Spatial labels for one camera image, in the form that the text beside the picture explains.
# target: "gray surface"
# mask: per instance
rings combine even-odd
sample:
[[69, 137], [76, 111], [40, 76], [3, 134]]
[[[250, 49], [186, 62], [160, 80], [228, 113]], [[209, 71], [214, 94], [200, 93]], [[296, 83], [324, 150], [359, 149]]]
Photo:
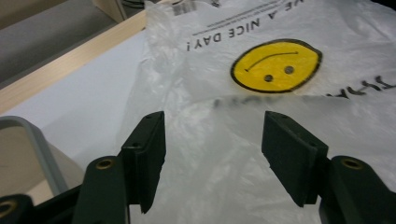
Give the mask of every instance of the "gray surface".
[[0, 30], [0, 89], [114, 25], [91, 0], [67, 0]]

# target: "plastic bag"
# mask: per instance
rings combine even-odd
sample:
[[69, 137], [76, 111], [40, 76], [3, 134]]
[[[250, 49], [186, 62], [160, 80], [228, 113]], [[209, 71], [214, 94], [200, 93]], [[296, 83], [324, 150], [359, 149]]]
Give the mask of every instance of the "plastic bag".
[[365, 0], [185, 0], [147, 2], [147, 16], [119, 137], [163, 109], [168, 149], [136, 223], [319, 223], [318, 206], [295, 205], [261, 154], [265, 110], [301, 123], [329, 157], [367, 161], [395, 189], [394, 11]]

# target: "wooden strip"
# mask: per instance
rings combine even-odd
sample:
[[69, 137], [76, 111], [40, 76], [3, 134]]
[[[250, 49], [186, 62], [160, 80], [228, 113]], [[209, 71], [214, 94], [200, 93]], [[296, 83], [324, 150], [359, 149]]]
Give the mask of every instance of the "wooden strip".
[[43, 91], [146, 26], [142, 11], [60, 58], [0, 90], [0, 114]]

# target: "white plastic bag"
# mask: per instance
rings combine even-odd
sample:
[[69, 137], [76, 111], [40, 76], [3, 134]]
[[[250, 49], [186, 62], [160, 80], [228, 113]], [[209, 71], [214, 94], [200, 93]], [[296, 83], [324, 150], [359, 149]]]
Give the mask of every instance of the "white plastic bag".
[[219, 3], [147, 2], [146, 56], [120, 139], [162, 109], [167, 155], [152, 209], [133, 209], [133, 220], [319, 223], [318, 207], [295, 205], [261, 154], [265, 110], [301, 123], [329, 157], [367, 161], [395, 189], [396, 13], [366, 0]]

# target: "wrinkled plastic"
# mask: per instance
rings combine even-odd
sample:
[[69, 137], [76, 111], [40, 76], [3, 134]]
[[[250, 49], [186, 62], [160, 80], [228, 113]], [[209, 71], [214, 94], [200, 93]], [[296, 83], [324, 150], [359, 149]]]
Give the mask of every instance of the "wrinkled plastic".
[[[318, 205], [295, 205], [261, 154], [266, 110], [302, 124], [329, 145], [330, 158], [366, 161], [396, 190], [396, 13], [366, 0], [219, 2], [147, 3], [146, 53], [120, 139], [144, 115], [164, 110], [167, 155], [154, 205], [144, 216], [132, 208], [134, 223], [320, 223]], [[238, 35], [245, 24], [249, 31]], [[233, 64], [284, 39], [271, 50], [304, 42], [314, 52], [305, 54], [312, 62], [299, 58], [313, 64], [304, 81], [259, 74], [265, 85], [298, 84], [282, 93], [235, 81]], [[257, 64], [291, 62], [275, 56], [293, 52]]]

